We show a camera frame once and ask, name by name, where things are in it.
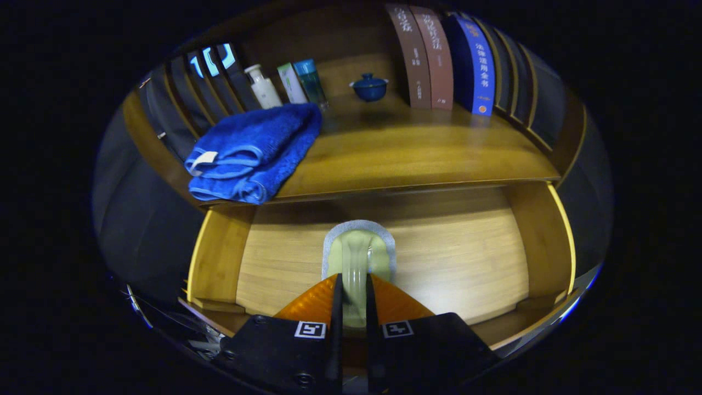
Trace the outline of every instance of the blue towel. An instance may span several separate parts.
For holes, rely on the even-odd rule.
[[[212,163],[191,169],[201,173],[190,181],[190,193],[199,200],[227,199],[255,205],[267,202],[295,171],[321,126],[322,114],[314,103],[289,104],[223,119],[197,142],[186,161],[191,169],[202,153],[216,152]],[[205,140],[213,131],[217,134]]]
[[[226,117],[197,141],[185,167],[206,179],[243,176],[271,162],[315,110],[306,103]],[[198,161],[204,153],[214,156]]]

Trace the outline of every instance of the towel tag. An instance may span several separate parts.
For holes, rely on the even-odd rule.
[[[202,174],[202,171],[195,170],[195,167],[201,163],[213,163],[215,161],[215,158],[217,157],[217,154],[217,151],[206,151],[200,154],[200,156],[197,157],[195,162],[192,163],[192,166],[190,166],[187,172],[190,173],[191,176],[199,177]]]

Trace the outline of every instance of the cable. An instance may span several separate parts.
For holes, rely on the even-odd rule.
[[[172,316],[177,316],[180,318],[184,318],[185,320],[190,321],[191,323],[194,323],[195,325],[201,325],[204,324],[205,331],[207,331],[208,335],[207,337],[210,338],[212,337],[213,340],[215,339],[220,339],[224,335],[222,335],[221,332],[217,331],[216,329],[212,328],[210,325],[207,325],[207,323],[203,323],[202,321],[198,320],[197,318],[187,316],[183,313],[171,313]]]
[[[358,378],[358,376],[351,377],[350,379],[344,381],[344,383],[341,384],[341,386],[343,387],[343,386],[345,386],[346,384],[352,382],[353,380],[355,380],[355,379],[357,379],[357,378]]]
[[[206,331],[203,331],[202,329],[195,329],[195,328],[193,328],[193,327],[191,327],[191,326],[188,326],[188,325],[186,325],[186,324],[184,324],[184,323],[181,323],[179,320],[176,320],[175,318],[173,318],[173,317],[169,316],[168,314],[164,313],[163,311],[159,310],[157,307],[155,307],[154,305],[150,304],[149,302],[147,302],[146,300],[144,300],[144,298],[142,298],[142,297],[139,296],[139,295],[136,295],[136,294],[130,295],[129,293],[124,292],[123,290],[120,290],[120,292],[123,293],[123,294],[125,294],[125,295],[128,296],[128,297],[134,296],[134,297],[136,297],[136,298],[139,298],[140,301],[146,303],[146,305],[150,306],[152,309],[158,311],[159,313],[161,313],[161,314],[163,314],[164,316],[168,317],[168,318],[171,319],[172,321],[174,321],[174,322],[176,322],[176,323],[178,323],[178,324],[180,324],[180,325],[182,325],[182,326],[184,326],[184,327],[186,327],[186,328],[188,328],[188,329],[190,329],[190,330],[193,330],[193,331],[195,331],[195,332],[198,332],[198,333],[201,334],[201,335],[205,335],[205,336],[210,335],[209,333],[207,333]]]

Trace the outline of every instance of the drawer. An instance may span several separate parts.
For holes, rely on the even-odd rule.
[[[324,237],[352,219],[395,238],[395,285],[434,313],[456,312],[493,348],[548,319],[573,290],[568,219],[552,185],[534,181],[214,207],[187,302],[203,315],[275,315],[322,280]]]

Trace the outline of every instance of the lotion bottle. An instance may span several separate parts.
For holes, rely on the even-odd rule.
[[[261,108],[266,110],[283,105],[270,78],[264,78],[260,69],[261,65],[253,65],[246,68],[244,72],[253,80],[251,90],[253,90],[253,94],[256,95],[258,102],[261,104]]]

